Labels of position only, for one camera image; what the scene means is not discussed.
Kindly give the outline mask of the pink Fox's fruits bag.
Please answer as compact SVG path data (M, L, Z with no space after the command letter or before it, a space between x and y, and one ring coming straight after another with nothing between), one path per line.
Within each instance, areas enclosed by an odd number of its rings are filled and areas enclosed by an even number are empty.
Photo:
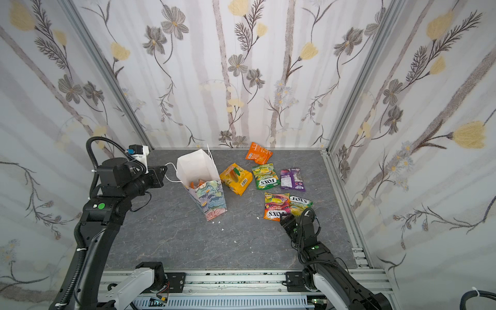
M289 193L273 194L264 193L265 210L263 218L280 222L281 217L291 213Z

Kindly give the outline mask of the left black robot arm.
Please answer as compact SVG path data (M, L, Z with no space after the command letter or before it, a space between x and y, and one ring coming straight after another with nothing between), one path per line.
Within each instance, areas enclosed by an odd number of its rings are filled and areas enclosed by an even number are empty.
M95 136L85 147L94 177L74 228L76 250L50 309L126 309L144 291L156 292L167 285L161 263L141 263L125 280L99 294L108 254L126 214L133 210L132 201L163 187L167 167L148 166L146 145L125 149Z

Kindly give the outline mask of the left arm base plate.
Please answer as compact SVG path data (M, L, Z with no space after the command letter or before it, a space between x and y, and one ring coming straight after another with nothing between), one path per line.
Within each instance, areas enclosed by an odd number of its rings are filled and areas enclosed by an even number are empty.
M166 272L166 284L162 293L183 293L186 273Z

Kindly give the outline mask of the orange pink Fox's bag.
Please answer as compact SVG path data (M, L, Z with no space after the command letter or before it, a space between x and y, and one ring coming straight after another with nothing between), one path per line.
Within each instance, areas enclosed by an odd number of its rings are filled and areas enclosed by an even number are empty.
M199 187L203 186L203 184L204 184L204 183L206 183L206 181L205 181L205 180L198 179L196 182L191 182L191 183L189 184L189 187L190 187L191 189L197 189L197 188L199 188Z

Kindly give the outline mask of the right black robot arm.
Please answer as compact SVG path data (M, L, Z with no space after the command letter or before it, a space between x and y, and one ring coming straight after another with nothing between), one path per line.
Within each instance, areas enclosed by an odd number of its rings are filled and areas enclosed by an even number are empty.
M330 249L319 241L321 226L312 208L301 215L280 215L280 225L288 234L297 259L303 266L303 286L318 291L328 300L327 309L391 309L382 293L374 294L359 284L342 267Z

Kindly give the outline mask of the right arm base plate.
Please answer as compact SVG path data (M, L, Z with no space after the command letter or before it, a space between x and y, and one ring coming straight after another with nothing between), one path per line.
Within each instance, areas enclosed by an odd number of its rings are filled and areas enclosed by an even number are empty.
M310 292L308 276L303 271L288 271L285 273L284 284L290 293Z

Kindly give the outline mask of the white paper bag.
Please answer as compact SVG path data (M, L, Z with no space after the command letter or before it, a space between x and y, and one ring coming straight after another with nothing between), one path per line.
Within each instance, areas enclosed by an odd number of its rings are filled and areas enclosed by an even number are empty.
M190 152L171 165L176 179L170 182L183 185L206 220L212 221L227 212L222 181L210 150Z

